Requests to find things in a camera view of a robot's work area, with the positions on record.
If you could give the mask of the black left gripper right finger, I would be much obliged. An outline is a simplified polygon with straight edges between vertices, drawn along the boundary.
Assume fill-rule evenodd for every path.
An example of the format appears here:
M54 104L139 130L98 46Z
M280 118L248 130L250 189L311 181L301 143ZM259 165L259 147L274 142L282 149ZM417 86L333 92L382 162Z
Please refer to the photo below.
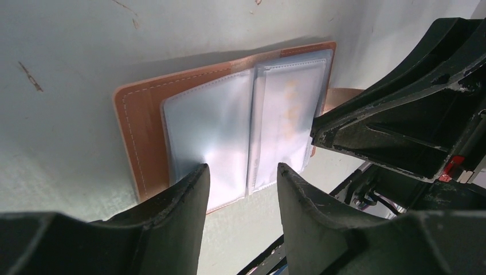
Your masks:
M285 163L277 167L277 192L290 274L485 273L485 209L376 217Z

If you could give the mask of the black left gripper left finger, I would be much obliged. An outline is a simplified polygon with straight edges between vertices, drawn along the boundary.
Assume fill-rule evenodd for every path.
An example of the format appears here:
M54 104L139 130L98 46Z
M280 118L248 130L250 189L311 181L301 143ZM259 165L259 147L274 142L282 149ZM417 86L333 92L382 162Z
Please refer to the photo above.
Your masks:
M200 164L106 221L55 212L1 214L2 274L196 274L210 189Z

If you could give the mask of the tan leather card holder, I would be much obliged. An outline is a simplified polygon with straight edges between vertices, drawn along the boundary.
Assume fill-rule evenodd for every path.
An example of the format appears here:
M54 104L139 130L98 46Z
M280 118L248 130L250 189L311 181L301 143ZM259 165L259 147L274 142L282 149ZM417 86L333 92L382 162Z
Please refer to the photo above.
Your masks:
M315 117L332 109L333 41L257 53L124 85L113 104L139 202L210 169L208 213L306 168Z

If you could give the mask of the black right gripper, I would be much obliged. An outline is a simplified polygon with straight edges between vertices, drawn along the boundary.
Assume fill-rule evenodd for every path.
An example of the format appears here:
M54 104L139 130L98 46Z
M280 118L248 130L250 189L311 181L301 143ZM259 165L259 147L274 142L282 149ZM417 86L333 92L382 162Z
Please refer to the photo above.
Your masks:
M485 20L439 18L388 75L314 119L313 145L364 166L334 191L361 211L483 210Z

